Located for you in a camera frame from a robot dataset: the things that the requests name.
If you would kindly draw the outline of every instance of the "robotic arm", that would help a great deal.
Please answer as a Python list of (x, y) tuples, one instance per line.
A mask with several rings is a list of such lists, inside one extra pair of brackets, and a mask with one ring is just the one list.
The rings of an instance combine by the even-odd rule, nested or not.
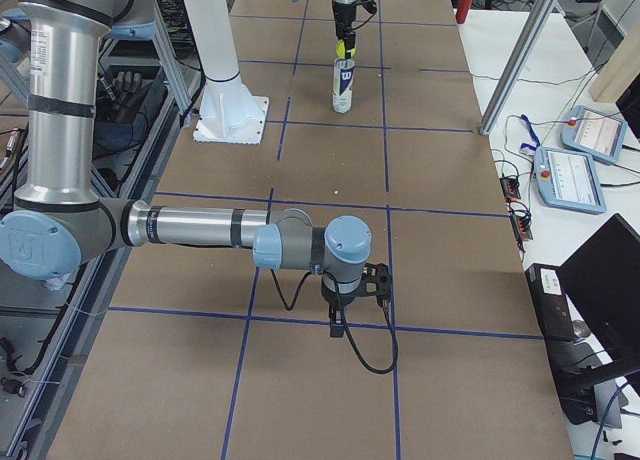
[[(353, 9), (341, 6), (336, 14), (339, 31), (349, 35), (357, 0), (334, 0), (334, 8), (346, 5), (341, 2)], [(344, 308), (356, 296), (376, 296), (388, 316), (391, 277), (384, 265), (366, 263), (371, 233), (356, 217), (320, 228), (300, 210), (98, 198), (89, 182), (99, 43), (112, 28), (153, 35), (152, 0), (20, 0), (20, 6), (32, 26), (29, 170), (15, 192), (16, 210), (0, 220), (0, 258), (15, 272), (55, 278), (110, 250), (146, 242), (250, 248), (258, 267), (323, 275), (331, 336), (346, 331), (350, 337)]]
[(356, 21), (358, 6), (375, 15), (378, 11), (375, 0), (332, 0), (333, 18), (336, 24), (338, 39), (338, 55), (342, 58), (352, 58), (356, 49), (356, 32), (353, 22)]

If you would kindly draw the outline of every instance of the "bottle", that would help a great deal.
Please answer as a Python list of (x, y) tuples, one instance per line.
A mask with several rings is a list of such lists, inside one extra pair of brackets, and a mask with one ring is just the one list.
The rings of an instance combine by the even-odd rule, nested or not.
[(356, 62), (352, 58), (337, 57), (333, 64), (333, 109), (338, 113), (351, 110), (355, 66)]

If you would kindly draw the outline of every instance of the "table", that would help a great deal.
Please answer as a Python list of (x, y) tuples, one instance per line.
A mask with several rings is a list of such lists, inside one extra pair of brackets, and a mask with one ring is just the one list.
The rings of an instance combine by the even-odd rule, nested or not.
[[(287, 313), (249, 252), (147, 245), (51, 460), (571, 458), (450, 0), (378, 0), (343, 116), (330, 1), (237, 0), (243, 80), (271, 98), (262, 144), (184, 130), (155, 202), (362, 217), (394, 275), (399, 368), (372, 375), (328, 338), (317, 278)], [(282, 273), (286, 292), (299, 277)], [(350, 315), (388, 361), (375, 302)]]
[[(469, 68), (473, 74), (496, 78), (500, 76), (524, 25), (526, 16), (527, 14), (522, 12), (478, 10), (469, 12), (466, 23), (460, 26), (460, 34)], [(591, 72), (591, 64), (568, 25), (561, 15), (552, 14), (531, 53), (521, 78), (557, 83), (588, 73), (584, 78), (592, 82), (595, 77), (589, 72)], [(486, 108), (496, 84), (495, 80), (474, 78), (474, 87), (482, 110)], [(517, 152), (520, 143), (528, 137), (521, 122), (517, 119), (507, 120), (508, 117), (525, 113), (532, 122), (556, 120), (566, 108), (567, 101), (577, 93), (578, 89), (582, 88), (582, 85), (580, 80), (567, 82), (563, 85), (518, 82), (496, 127), (491, 132), (492, 148), (503, 152), (507, 160), (517, 165), (520, 172), (528, 172), (530, 166), (527, 161), (505, 151), (506, 145), (509, 150)], [(615, 105), (594, 103), (588, 93), (588, 88), (584, 89), (577, 103), (607, 113), (617, 111)], [(542, 125), (535, 127), (535, 130), (541, 139), (545, 139), (545, 145), (560, 146), (559, 126)], [(625, 144), (638, 147), (638, 141), (630, 131), (625, 137)], [(623, 150), (620, 164), (638, 170), (640, 169), (640, 155)], [(501, 168), (502, 166), (498, 165), (498, 171), (501, 171)], [(633, 175), (601, 164), (597, 164), (597, 172), (602, 183), (623, 183), (634, 179)], [(529, 189), (528, 178), (527, 175), (521, 177), (521, 191), (525, 193), (524, 201), (530, 206), (532, 212), (534, 240), (525, 243), (526, 253), (523, 261), (525, 269), (532, 263), (561, 265), (614, 212), (621, 213), (637, 231), (640, 231), (640, 188), (638, 187), (606, 189), (607, 213), (589, 215), (545, 206), (535, 185)], [(573, 307), (572, 315), (578, 316)], [(595, 351), (601, 350), (602, 347), (595, 339), (591, 338), (589, 341), (593, 342), (592, 347)], [(602, 358), (605, 362), (610, 360), (606, 355)], [(626, 389), (625, 394), (632, 400), (633, 407), (630, 409), (637, 409), (640, 402), (635, 393), (631, 389)], [(640, 456), (640, 421), (628, 416), (624, 416), (623, 421), (623, 431), (612, 433), (614, 437), (623, 438), (623, 443), (618, 448), (611, 448), (610, 443), (605, 444), (608, 448), (600, 454), (601, 457), (613, 458), (614, 451)], [(589, 424), (580, 427), (568, 425), (568, 427), (574, 451), (576, 453), (590, 453), (596, 426)]]

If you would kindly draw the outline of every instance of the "computer monitor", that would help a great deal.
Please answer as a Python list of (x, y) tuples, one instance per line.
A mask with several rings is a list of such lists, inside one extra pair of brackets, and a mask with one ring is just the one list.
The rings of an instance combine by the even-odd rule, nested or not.
[[(587, 383), (640, 371), (640, 235), (616, 213), (562, 264), (557, 275), (613, 359), (613, 364), (599, 367), (600, 375), (594, 369)], [(640, 373), (626, 378), (640, 395)]]

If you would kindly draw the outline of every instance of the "white desk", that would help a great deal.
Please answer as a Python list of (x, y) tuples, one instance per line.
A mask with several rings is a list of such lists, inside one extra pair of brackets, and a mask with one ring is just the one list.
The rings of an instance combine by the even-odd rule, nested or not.
[[(460, 26), (460, 34), (465, 48), (470, 71), (474, 75), (500, 77), (502, 70), (511, 54), (515, 42), (524, 25), (527, 14), (521, 12), (497, 12), (473, 10), (464, 25)], [(559, 14), (549, 19), (536, 47), (534, 48), (521, 78), (529, 80), (544, 80), (548, 82), (562, 82), (580, 77), (591, 70), (589, 60), (582, 52), (580, 45), (571, 30)], [(592, 82), (595, 75), (587, 79)], [(484, 111), (497, 81), (474, 78), (474, 87), (480, 108)], [(547, 85), (518, 82), (500, 115), (496, 127), (490, 135), (492, 148), (501, 150), (505, 158), (517, 165), (520, 173), (528, 172), (530, 164), (515, 155), (505, 151), (505, 120), (509, 115), (526, 114), (532, 122), (547, 122), (556, 120), (561, 113), (568, 111), (567, 102), (577, 93), (580, 81), (572, 81), (563, 85)], [(597, 104), (585, 88), (580, 95), (578, 105), (595, 107), (598, 110), (614, 113), (615, 105)], [(547, 146), (561, 145), (559, 138), (560, 125), (549, 124), (534, 127), (541, 140)], [(507, 147), (517, 152), (523, 140), (529, 138), (522, 122), (511, 119), (507, 129)], [(629, 131), (625, 144), (638, 147), (638, 141)], [(623, 150), (620, 164), (640, 169), (640, 154)], [(513, 173), (510, 166), (505, 166), (505, 173)], [(597, 173), (601, 183), (625, 183), (638, 179), (631, 173), (621, 169), (597, 164)], [(640, 231), (640, 186), (605, 189), (607, 213), (589, 215), (574, 213), (545, 206), (537, 192), (535, 185), (529, 190), (528, 176), (520, 177), (523, 200), (532, 212), (532, 232), (534, 240), (525, 243), (526, 254), (523, 261), (524, 268), (532, 263), (562, 264), (585, 240), (587, 240), (613, 213), (619, 212), (637, 230)], [(601, 347), (595, 339), (589, 339), (595, 351)], [(624, 394), (630, 398), (630, 410), (637, 411), (640, 399), (627, 388)], [(590, 455), (597, 425), (593, 423), (573, 426), (567, 422), (571, 441), (576, 454)], [(613, 458), (615, 452), (625, 452), (640, 456), (640, 419), (623, 416), (623, 430), (613, 431), (609, 435), (611, 440), (623, 439), (614, 447), (611, 443), (600, 443), (598, 457)]]

